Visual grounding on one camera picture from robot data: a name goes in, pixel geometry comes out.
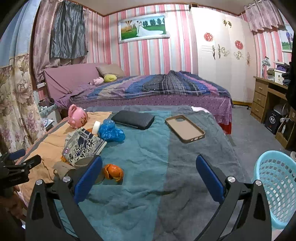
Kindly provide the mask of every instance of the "striped blanket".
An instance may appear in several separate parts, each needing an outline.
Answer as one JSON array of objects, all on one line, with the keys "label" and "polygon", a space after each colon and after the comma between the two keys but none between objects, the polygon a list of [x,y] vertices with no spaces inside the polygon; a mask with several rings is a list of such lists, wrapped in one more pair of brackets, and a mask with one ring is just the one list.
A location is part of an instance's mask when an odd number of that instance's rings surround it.
[{"label": "striped blanket", "polygon": [[130,99],[150,95],[213,95],[231,97],[223,87],[203,80],[189,72],[169,71],[168,74],[131,76],[100,85],[88,93],[73,97],[74,101],[91,99]]}]

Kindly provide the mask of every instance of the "gray carpet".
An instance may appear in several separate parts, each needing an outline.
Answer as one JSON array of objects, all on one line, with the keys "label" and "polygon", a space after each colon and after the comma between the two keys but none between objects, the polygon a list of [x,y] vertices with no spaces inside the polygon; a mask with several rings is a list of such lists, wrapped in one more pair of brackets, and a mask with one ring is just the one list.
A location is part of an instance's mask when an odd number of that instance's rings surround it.
[{"label": "gray carpet", "polygon": [[232,109],[232,133],[228,136],[241,165],[253,178],[254,166],[259,156],[268,150],[278,150],[290,155],[264,124],[250,116],[251,109],[235,106]]}]

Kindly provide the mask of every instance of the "screw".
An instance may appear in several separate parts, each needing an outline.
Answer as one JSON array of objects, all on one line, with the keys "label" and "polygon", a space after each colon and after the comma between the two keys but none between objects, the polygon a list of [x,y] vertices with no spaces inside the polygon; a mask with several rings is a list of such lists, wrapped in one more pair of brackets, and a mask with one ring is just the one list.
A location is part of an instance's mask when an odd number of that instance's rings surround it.
[{"label": "screw", "polygon": [[41,185],[43,183],[43,181],[41,180],[41,179],[38,179],[37,181],[36,181],[36,185]]},{"label": "screw", "polygon": [[68,183],[69,181],[71,181],[71,178],[69,176],[63,177],[63,182]]},{"label": "screw", "polygon": [[233,182],[235,182],[235,177],[230,176],[230,177],[227,178],[227,180],[228,180],[230,183],[233,183]]},{"label": "screw", "polygon": [[261,186],[262,185],[262,182],[260,180],[256,180],[255,183],[256,183],[257,186]]}]

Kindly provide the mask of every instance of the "picture frame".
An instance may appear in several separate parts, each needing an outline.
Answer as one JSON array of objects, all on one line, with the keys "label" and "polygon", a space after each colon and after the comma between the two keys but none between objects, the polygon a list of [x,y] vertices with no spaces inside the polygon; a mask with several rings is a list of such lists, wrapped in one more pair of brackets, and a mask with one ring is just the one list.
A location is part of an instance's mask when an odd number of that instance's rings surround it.
[{"label": "picture frame", "polygon": [[279,38],[281,42],[281,50],[285,53],[292,53],[294,31],[290,24],[285,24],[285,29],[279,30]]},{"label": "picture frame", "polygon": [[169,38],[167,13],[136,16],[118,21],[118,43]]}]

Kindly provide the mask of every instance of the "human hand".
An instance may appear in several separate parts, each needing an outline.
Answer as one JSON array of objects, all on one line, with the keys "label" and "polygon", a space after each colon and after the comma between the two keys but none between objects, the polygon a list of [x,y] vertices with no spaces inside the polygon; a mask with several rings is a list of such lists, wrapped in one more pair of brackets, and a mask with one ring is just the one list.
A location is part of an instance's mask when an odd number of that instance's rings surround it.
[{"label": "human hand", "polygon": [[16,192],[20,191],[18,186],[13,187],[14,193],[11,197],[6,198],[0,196],[0,204],[3,207],[8,208],[12,215],[17,217],[18,219],[25,219],[25,216],[22,214],[22,209],[27,209],[26,204],[20,199]]}]

